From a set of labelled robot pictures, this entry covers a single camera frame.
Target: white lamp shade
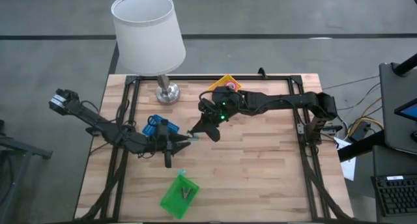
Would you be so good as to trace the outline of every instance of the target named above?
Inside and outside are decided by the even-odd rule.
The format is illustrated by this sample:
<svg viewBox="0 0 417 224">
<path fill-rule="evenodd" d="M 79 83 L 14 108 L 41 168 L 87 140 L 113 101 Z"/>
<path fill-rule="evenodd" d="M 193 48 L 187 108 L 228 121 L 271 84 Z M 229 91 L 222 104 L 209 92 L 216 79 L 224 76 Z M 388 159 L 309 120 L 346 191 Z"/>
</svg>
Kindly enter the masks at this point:
<svg viewBox="0 0 417 224">
<path fill-rule="evenodd" d="M 125 68 L 157 76 L 182 64 L 186 51 L 172 0 L 116 0 L 111 13 Z"/>
</svg>

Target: silver lamp base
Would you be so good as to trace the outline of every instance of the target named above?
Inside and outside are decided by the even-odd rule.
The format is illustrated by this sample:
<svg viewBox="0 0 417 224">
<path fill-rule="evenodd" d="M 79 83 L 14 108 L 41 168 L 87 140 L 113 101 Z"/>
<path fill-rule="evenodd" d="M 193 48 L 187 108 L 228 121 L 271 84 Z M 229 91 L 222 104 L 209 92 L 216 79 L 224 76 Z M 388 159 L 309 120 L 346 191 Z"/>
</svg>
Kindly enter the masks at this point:
<svg viewBox="0 0 417 224">
<path fill-rule="evenodd" d="M 171 83 L 166 75 L 158 76 L 158 88 L 156 98 L 160 104 L 171 105 L 180 99 L 180 89 L 177 84 Z"/>
</svg>

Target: orange object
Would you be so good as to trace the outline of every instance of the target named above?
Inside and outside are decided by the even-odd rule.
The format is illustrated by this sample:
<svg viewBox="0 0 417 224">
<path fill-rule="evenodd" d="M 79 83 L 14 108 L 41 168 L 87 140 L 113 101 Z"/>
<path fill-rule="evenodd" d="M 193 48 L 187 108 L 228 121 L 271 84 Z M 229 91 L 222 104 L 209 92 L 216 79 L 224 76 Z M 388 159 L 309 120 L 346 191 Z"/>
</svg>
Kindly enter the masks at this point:
<svg viewBox="0 0 417 224">
<path fill-rule="evenodd" d="M 207 90 L 213 91 L 216 87 L 228 86 L 231 89 L 237 91 L 242 88 L 242 85 L 239 84 L 231 75 L 227 74 L 224 77 L 220 78 L 215 84 L 211 85 Z"/>
</svg>

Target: yellow cable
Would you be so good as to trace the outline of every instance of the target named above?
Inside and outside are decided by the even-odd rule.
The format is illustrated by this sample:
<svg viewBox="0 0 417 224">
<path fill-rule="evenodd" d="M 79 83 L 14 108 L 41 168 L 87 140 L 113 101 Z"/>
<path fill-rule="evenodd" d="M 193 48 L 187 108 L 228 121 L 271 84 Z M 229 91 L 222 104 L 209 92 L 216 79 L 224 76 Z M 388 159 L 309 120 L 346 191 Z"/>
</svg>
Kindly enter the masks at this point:
<svg viewBox="0 0 417 224">
<path fill-rule="evenodd" d="M 364 115 L 365 115 L 365 113 L 368 111 L 368 109 L 369 108 L 371 108 L 372 106 L 374 106 L 379 100 L 381 100 L 382 98 L 381 97 L 379 97 L 379 99 L 378 100 L 375 100 L 375 102 L 373 102 L 371 105 L 369 105 L 366 109 L 365 109 L 365 111 L 362 113 L 362 115 L 361 115 L 361 117 L 363 117 Z"/>
<path fill-rule="evenodd" d="M 355 123 L 355 125 L 352 128 L 350 128 L 350 129 L 347 130 L 347 135 L 352 136 L 351 135 L 351 132 L 354 132 L 355 129 L 359 126 L 359 124 L 363 120 L 366 120 L 366 121 L 369 121 L 369 122 L 373 122 L 373 123 L 377 124 L 382 130 L 384 129 L 384 125 L 381 122 L 379 122 L 377 120 L 374 120 L 374 119 L 367 118 L 367 117 L 361 117 L 358 120 L 356 120 L 356 123 Z"/>
</svg>

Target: computer keyboard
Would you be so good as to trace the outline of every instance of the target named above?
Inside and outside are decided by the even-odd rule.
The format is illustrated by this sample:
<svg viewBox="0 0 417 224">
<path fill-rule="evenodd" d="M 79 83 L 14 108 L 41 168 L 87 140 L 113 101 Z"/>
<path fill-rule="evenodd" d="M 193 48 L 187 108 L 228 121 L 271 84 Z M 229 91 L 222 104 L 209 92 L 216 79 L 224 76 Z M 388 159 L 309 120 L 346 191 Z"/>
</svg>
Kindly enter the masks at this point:
<svg viewBox="0 0 417 224">
<path fill-rule="evenodd" d="M 417 175 L 372 177 L 383 216 L 417 214 Z"/>
</svg>

